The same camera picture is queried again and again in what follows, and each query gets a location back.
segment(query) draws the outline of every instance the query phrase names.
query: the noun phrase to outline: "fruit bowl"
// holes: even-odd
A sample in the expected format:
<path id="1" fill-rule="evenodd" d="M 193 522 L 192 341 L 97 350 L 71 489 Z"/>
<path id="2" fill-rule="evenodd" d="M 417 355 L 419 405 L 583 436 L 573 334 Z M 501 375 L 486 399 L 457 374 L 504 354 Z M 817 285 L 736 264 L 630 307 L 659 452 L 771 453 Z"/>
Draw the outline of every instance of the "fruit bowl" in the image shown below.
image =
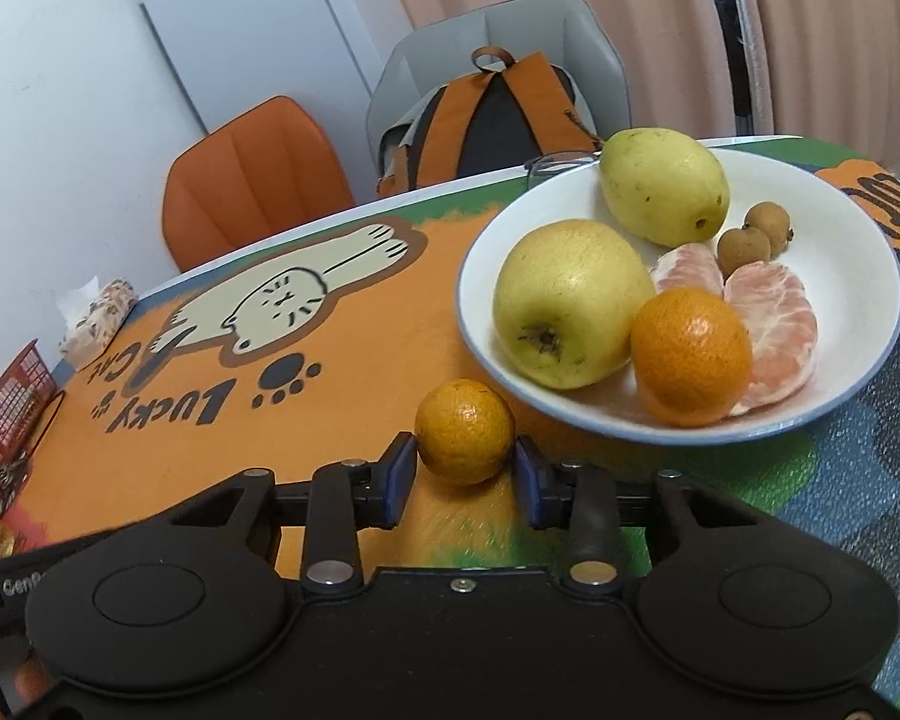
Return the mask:
<path id="1" fill-rule="evenodd" d="M 746 210 L 762 200 L 775 200 L 790 213 L 796 237 L 778 260 L 802 279 L 820 327 L 809 383 L 772 406 L 703 428 L 679 429 L 645 412 L 629 365 L 571 391 L 551 391 L 520 375 L 497 340 L 491 310 L 501 265 L 525 234 L 551 221 L 594 218 L 621 232 L 648 269 L 666 251 L 615 223 L 602 200 L 599 167 L 587 165 L 516 199 L 487 225 L 463 261 L 458 324 L 470 351 L 501 386 L 543 413 L 594 433 L 656 445 L 720 445 L 805 424 L 871 380 L 900 330 L 900 268 L 877 225 L 841 191 L 799 167 L 743 151 L 713 151 L 730 182 L 725 229 L 739 227 Z"/>

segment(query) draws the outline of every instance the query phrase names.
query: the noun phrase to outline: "tissue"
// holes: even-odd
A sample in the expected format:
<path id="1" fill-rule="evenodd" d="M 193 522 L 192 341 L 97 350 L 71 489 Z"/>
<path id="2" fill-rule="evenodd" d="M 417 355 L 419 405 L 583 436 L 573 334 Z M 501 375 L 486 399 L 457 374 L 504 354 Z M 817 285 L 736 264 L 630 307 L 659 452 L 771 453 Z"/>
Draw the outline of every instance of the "tissue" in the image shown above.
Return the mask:
<path id="1" fill-rule="evenodd" d="M 75 370 L 82 370 L 110 346 L 117 331 L 137 302 L 137 293 L 118 278 L 100 289 L 94 276 L 78 290 L 56 299 L 67 331 L 60 341 L 60 355 Z"/>

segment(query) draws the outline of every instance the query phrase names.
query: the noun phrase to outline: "peeled pomelo segment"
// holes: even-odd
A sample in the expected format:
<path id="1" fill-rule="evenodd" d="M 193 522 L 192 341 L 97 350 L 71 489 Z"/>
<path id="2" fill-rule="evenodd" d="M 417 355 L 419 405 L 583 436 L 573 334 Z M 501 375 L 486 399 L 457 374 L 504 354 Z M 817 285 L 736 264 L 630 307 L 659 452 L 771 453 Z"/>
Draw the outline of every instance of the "peeled pomelo segment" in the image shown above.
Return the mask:
<path id="1" fill-rule="evenodd" d="M 668 251 L 656 261 L 650 276 L 658 295 L 667 290 L 696 287 L 718 298 L 724 296 L 724 275 L 713 252 L 703 244 L 684 244 Z"/>
<path id="2" fill-rule="evenodd" d="M 743 319 L 754 345 L 751 381 L 731 416 L 778 403 L 810 380 L 817 317 L 794 271 L 780 263 L 744 265 L 727 279 L 724 300 Z"/>

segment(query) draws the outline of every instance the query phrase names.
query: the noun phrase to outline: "pear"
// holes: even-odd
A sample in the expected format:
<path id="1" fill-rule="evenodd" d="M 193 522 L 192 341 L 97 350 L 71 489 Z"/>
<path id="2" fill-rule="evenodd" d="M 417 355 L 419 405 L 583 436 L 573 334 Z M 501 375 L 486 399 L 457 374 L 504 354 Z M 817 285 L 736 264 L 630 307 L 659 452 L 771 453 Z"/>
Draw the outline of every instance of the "pear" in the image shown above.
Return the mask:
<path id="1" fill-rule="evenodd" d="M 720 161 L 682 132 L 625 129 L 604 143 L 600 183 L 622 228 L 663 247 L 707 241 L 730 208 Z"/>
<path id="2" fill-rule="evenodd" d="M 640 255 L 612 227 L 555 221 L 506 255 L 493 324 L 516 370 L 551 389 L 575 389 L 629 360 L 631 324 L 654 294 Z"/>

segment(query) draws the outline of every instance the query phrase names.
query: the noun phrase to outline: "white cabinet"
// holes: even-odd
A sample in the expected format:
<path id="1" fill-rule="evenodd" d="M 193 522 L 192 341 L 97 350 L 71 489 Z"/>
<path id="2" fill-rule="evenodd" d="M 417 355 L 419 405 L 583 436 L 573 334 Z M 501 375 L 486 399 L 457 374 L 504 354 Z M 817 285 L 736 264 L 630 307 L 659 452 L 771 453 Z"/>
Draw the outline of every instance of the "white cabinet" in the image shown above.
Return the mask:
<path id="1" fill-rule="evenodd" d="M 180 84 L 213 131 L 275 95 L 319 122 L 358 202 L 374 198 L 370 93 L 410 24 L 399 0 L 142 0 Z"/>

